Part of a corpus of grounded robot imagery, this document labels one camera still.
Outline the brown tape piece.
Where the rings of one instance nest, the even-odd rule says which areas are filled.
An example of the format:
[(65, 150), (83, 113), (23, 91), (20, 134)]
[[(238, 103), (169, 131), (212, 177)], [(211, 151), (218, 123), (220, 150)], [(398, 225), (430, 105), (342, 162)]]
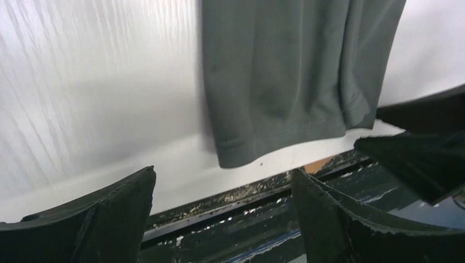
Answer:
[(318, 161), (315, 161), (315, 162), (312, 162), (312, 163), (309, 163), (309, 164), (306, 164), (304, 166), (304, 170), (307, 172), (307, 173), (310, 173), (310, 174), (315, 174), (317, 173), (319, 170), (321, 170), (330, 160), (332, 160), (334, 157), (333, 156), (330, 156), (330, 157), (327, 157), (327, 158), (324, 158), (324, 159), (320, 159)]

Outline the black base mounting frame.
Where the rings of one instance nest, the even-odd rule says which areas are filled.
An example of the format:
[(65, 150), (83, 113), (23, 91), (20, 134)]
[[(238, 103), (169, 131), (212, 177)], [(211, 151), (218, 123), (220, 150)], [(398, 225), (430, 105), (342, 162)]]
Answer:
[[(305, 252), (291, 193), (293, 171), (149, 217), (139, 262), (289, 262)], [(383, 211), (417, 200), (368, 157), (340, 153), (314, 174)]]

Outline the dark grey t-shirt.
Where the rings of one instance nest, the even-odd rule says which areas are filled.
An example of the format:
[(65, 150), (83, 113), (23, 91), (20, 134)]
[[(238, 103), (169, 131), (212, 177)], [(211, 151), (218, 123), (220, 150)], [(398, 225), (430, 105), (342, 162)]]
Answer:
[(202, 1), (220, 167), (371, 129), (404, 1)]

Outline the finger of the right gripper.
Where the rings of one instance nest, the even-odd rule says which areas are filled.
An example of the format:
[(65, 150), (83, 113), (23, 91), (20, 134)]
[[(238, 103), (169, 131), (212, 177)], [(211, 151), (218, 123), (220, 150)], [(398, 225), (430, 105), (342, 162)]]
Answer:
[(437, 204), (464, 188), (464, 132), (359, 138), (354, 148), (383, 166), (421, 200)]
[(378, 108), (376, 118), (417, 134), (464, 131), (464, 85)]

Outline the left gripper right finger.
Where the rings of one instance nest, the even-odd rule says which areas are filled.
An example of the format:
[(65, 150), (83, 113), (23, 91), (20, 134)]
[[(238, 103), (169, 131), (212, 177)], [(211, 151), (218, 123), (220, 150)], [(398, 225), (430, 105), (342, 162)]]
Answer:
[(307, 262), (464, 262), (464, 231), (401, 218), (302, 170), (292, 197)]

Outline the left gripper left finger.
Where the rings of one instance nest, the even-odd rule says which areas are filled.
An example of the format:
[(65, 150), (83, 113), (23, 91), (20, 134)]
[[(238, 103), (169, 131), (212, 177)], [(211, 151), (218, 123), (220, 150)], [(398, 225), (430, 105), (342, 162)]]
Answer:
[(152, 207), (152, 166), (15, 223), (1, 223), (1, 262), (137, 262)]

